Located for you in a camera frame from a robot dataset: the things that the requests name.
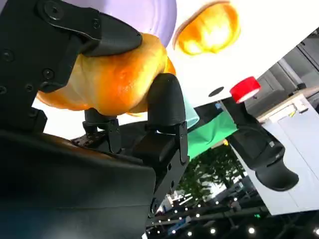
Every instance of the black robotic arm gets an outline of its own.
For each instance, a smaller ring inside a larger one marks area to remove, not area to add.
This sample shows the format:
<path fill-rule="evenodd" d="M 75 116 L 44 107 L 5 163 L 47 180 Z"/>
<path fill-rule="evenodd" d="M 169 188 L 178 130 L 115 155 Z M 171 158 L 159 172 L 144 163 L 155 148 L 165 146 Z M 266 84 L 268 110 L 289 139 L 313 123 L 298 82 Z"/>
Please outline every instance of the black robotic arm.
<path fill-rule="evenodd" d="M 147 134 L 130 149 L 121 147 L 115 117 L 87 110 L 86 134 L 69 141 L 43 133 L 46 116 L 31 107 L 37 91 L 67 84 L 78 54 L 119 54 L 141 41 L 132 27 L 91 8 L 59 0 L 6 2 L 0 14 L 0 238 L 144 233 L 189 160 L 177 78 L 158 75 L 148 94 Z"/>

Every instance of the bolt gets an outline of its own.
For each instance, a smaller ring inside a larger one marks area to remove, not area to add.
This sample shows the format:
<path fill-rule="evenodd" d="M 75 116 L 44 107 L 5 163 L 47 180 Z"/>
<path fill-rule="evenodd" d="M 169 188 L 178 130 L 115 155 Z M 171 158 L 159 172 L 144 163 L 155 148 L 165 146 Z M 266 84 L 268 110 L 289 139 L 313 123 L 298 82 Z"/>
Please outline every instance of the bolt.
<path fill-rule="evenodd" d="M 47 80 L 50 80 L 54 77 L 54 72 L 50 69 L 44 69 L 42 74 Z"/>
<path fill-rule="evenodd" d="M 44 4 L 44 12 L 49 18 L 55 21 L 60 20 L 64 15 L 62 7 L 52 0 L 49 0 Z"/>
<path fill-rule="evenodd" d="M 98 19 L 93 19 L 93 27 L 94 27 L 95 29 L 100 28 L 100 22 L 99 22 Z"/>
<path fill-rule="evenodd" d="M 6 62 L 14 61 L 13 52 L 10 51 L 10 50 L 8 50 L 8 49 L 5 49 L 5 50 L 2 52 L 2 60 L 3 60 L 3 61 L 6 61 Z"/>
<path fill-rule="evenodd" d="M 30 118 L 34 118 L 36 117 L 37 111 L 36 109 L 31 109 L 30 113 L 29 113 L 29 117 Z"/>
<path fill-rule="evenodd" d="M 0 95 L 4 95 L 6 93 L 6 87 L 0 86 Z"/>
<path fill-rule="evenodd" d="M 26 84 L 25 89 L 26 91 L 31 92 L 33 90 L 33 86 L 31 84 Z"/>

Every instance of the tree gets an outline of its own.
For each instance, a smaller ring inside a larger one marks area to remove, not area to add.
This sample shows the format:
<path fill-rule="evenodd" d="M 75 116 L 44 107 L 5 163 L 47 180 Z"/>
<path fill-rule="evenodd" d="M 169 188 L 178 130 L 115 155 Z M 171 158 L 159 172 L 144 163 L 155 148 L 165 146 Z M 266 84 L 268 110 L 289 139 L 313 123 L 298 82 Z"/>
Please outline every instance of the tree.
<path fill-rule="evenodd" d="M 202 199 L 205 196 L 209 196 L 210 186 L 203 185 L 202 180 L 204 172 L 201 171 L 196 159 L 193 159 L 187 166 L 183 177 L 181 178 L 178 190 L 183 190 L 185 193 L 191 193 L 193 198 Z"/>
<path fill-rule="evenodd" d="M 231 187 L 233 180 L 244 177 L 244 169 L 230 146 L 208 149 L 194 158 L 180 180 L 178 190 L 191 193 L 195 198 L 211 194 L 211 183 Z"/>
<path fill-rule="evenodd" d="M 209 175 L 208 180 L 215 184 L 225 184 L 229 188 L 236 177 L 244 177 L 244 169 L 230 146 L 208 149 L 198 156 L 197 161 Z"/>

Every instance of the black metal bracket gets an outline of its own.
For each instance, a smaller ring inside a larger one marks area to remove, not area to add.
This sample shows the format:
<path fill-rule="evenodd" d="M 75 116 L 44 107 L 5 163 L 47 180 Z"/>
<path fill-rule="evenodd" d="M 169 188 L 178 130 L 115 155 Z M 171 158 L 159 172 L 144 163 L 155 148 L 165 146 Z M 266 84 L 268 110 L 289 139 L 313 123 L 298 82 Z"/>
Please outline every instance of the black metal bracket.
<path fill-rule="evenodd" d="M 46 116 L 31 108 L 36 94 L 66 86 L 79 53 L 120 54 L 141 42 L 134 28 L 92 8 L 8 0 L 0 14 L 0 128 L 42 132 Z"/>
<path fill-rule="evenodd" d="M 121 135 L 116 117 L 103 116 L 96 109 L 91 108 L 85 111 L 83 128 L 85 135 L 72 140 L 75 145 L 104 153 L 120 152 Z"/>
<path fill-rule="evenodd" d="M 176 189 L 189 163 L 189 157 L 186 122 L 167 129 L 174 134 L 160 133 L 153 127 L 149 129 L 150 132 L 134 147 L 133 156 L 141 158 L 157 175 L 149 211 L 149 217 L 153 217 L 165 195 Z"/>

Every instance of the green towel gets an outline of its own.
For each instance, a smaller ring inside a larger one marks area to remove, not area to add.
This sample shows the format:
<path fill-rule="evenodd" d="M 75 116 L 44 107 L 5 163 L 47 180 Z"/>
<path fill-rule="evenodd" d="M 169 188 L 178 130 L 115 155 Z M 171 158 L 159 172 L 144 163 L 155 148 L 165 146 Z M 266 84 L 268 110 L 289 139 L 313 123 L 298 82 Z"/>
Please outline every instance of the green towel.
<path fill-rule="evenodd" d="M 207 124 L 188 133 L 188 156 L 192 160 L 237 130 L 227 112 L 221 112 Z"/>

